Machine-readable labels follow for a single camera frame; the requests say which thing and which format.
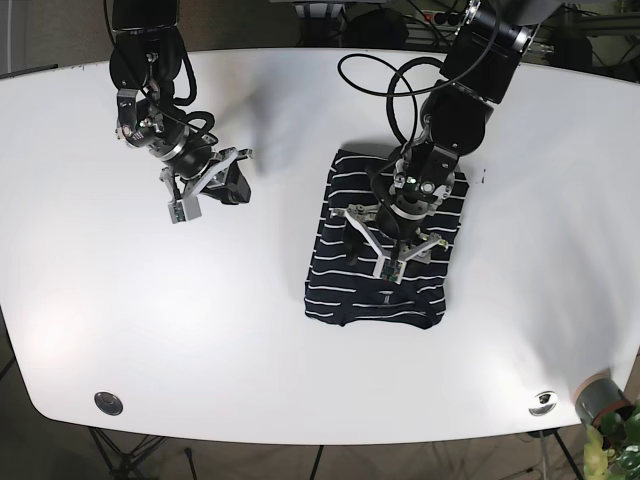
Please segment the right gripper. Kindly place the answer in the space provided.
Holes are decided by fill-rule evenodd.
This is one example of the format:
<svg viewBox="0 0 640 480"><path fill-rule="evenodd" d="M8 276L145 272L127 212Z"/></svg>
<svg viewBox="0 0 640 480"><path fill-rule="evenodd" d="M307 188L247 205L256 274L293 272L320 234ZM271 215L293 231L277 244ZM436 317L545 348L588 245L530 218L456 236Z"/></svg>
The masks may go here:
<svg viewBox="0 0 640 480"><path fill-rule="evenodd" d="M205 135L193 144L187 136L167 152L155 150L164 164L160 181L170 194L168 211L173 224L193 221L202 216L201 195L224 205L247 204L251 188L239 162L253 156L252 149L235 147L216 151L212 136Z"/></svg>

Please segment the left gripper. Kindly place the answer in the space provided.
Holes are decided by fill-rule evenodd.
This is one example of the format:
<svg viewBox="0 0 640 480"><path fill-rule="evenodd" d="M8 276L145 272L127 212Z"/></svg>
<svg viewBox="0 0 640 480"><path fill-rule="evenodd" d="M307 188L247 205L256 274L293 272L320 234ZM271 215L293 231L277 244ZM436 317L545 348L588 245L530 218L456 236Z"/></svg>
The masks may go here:
<svg viewBox="0 0 640 480"><path fill-rule="evenodd" d="M395 150L381 162L365 164L373 200L331 208L345 219L346 259L373 259L372 276L400 285L415 265L431 263L449 242L428 225L451 197L451 154L445 150Z"/></svg>

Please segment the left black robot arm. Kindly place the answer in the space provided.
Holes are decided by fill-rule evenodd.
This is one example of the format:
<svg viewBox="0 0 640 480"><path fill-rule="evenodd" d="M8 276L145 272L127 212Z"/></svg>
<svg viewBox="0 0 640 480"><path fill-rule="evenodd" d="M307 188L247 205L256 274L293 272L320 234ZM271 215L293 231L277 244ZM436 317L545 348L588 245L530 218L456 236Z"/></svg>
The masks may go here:
<svg viewBox="0 0 640 480"><path fill-rule="evenodd" d="M483 142L494 106L503 100L540 25L559 6L557 1L471 1L444 60L424 56L395 69L380 95L392 127L400 96L396 87L407 73L430 65L441 78L422 89L426 99L414 106L410 137L399 140L384 168L368 171L375 205L331 211L374 250L375 278L399 284L410 262L446 247L437 234L423 232L423 221L450 196L460 158ZM384 169L392 171L391 181L383 179Z"/></svg>

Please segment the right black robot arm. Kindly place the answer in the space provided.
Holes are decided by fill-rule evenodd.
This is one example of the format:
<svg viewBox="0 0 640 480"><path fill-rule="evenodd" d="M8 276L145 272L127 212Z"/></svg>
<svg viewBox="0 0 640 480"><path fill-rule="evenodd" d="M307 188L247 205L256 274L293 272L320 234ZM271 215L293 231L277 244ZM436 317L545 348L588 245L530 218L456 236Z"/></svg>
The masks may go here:
<svg viewBox="0 0 640 480"><path fill-rule="evenodd" d="M178 29L178 2L105 1L102 8L117 90L115 133L162 163L159 179L170 195L172 222L200 217L202 196L224 205L249 203L251 188L239 163L251 150L218 150L214 115L187 109L198 89Z"/></svg>

